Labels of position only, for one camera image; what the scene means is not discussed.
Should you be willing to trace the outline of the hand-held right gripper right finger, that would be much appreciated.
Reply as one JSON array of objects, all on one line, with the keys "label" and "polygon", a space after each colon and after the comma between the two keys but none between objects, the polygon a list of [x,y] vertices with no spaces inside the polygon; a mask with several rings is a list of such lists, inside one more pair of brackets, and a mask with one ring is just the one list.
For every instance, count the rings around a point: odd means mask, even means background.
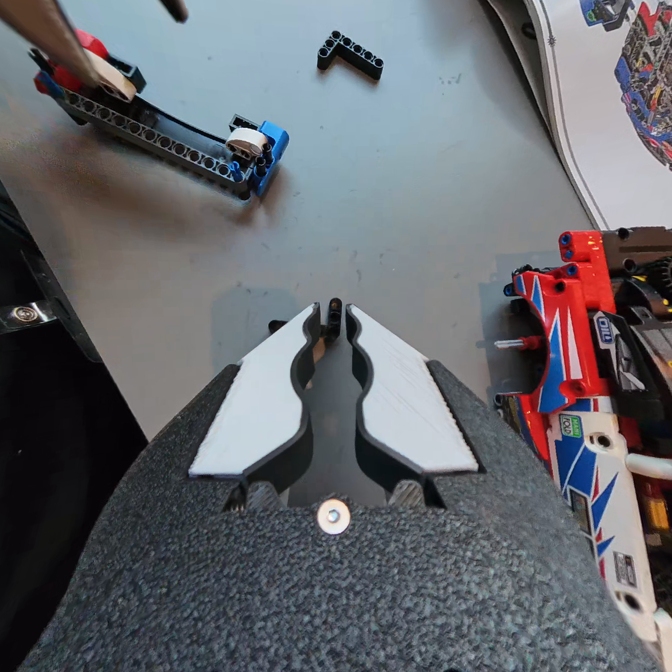
[{"label": "hand-held right gripper right finger", "polygon": [[410,486],[422,503],[442,503],[435,480],[481,466],[464,437],[429,359],[355,304],[346,306],[356,404],[356,459],[391,494]]}]

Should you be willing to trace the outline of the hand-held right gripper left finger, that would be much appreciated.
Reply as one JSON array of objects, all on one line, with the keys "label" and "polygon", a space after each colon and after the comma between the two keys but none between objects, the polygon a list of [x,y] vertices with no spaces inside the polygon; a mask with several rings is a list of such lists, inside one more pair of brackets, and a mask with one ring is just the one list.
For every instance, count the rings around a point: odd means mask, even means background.
[{"label": "hand-held right gripper left finger", "polygon": [[281,501],[307,472],[313,428],[305,390],[315,374],[321,306],[309,304],[236,365],[231,385],[199,441],[192,483],[270,483]]}]

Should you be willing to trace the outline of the black L-shaped beam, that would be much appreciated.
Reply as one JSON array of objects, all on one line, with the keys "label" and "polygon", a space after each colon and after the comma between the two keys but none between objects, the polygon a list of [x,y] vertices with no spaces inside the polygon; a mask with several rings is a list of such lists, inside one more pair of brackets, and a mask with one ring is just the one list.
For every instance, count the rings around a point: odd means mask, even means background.
[{"label": "black L-shaped beam", "polygon": [[[340,337],[342,310],[343,303],[341,299],[332,298],[329,303],[329,309],[327,311],[327,321],[325,324],[321,325],[320,339],[325,347],[331,346]],[[287,324],[287,321],[271,320],[267,325],[269,334],[273,335],[285,324]]]},{"label": "black L-shaped beam", "polygon": [[316,68],[319,71],[326,71],[336,58],[350,64],[371,80],[379,81],[382,76],[384,68],[382,58],[340,31],[332,30],[318,49]]}]

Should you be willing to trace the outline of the grey beam brick assembly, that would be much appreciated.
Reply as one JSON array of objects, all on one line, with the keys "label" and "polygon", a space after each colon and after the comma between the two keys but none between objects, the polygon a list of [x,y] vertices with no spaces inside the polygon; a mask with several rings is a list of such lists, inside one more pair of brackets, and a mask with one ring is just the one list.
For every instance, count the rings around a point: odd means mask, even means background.
[{"label": "grey beam brick assembly", "polygon": [[78,125],[104,130],[241,200],[263,196],[289,145],[286,130],[238,115],[227,138],[189,125],[140,96],[147,83],[138,66],[112,55],[85,31],[76,29],[75,35],[98,70],[100,85],[86,86],[32,48],[29,55],[39,68],[34,84],[41,94],[52,97]]}]

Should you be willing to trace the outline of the grey desk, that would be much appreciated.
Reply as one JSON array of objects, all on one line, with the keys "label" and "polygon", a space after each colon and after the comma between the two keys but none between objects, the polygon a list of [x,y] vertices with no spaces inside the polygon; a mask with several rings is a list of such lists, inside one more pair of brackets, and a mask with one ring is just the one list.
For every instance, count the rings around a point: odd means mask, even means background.
[{"label": "grey desk", "polygon": [[[503,286],[590,229],[480,1],[62,1],[71,23],[139,66],[145,97],[220,137],[234,114],[290,144],[263,199],[238,203],[80,127],[33,84],[1,26],[1,180],[147,439],[272,319],[354,303],[489,406],[530,383]],[[338,30],[382,58],[336,58]]]}]

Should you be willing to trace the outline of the red blue white toy car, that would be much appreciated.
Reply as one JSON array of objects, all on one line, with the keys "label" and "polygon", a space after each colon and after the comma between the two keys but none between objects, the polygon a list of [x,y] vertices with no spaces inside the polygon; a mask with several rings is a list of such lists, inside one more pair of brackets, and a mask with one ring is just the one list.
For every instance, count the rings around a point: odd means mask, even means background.
[{"label": "red blue white toy car", "polygon": [[671,670],[671,230],[566,231],[503,292],[530,392],[495,396],[572,509],[609,594]]}]

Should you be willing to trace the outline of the building instruction booklet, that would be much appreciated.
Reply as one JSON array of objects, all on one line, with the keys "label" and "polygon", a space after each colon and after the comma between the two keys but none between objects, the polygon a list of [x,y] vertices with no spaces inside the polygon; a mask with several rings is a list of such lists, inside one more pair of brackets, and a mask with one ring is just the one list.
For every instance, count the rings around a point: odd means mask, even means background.
[{"label": "building instruction booklet", "polygon": [[489,4],[594,226],[671,229],[671,2]]}]

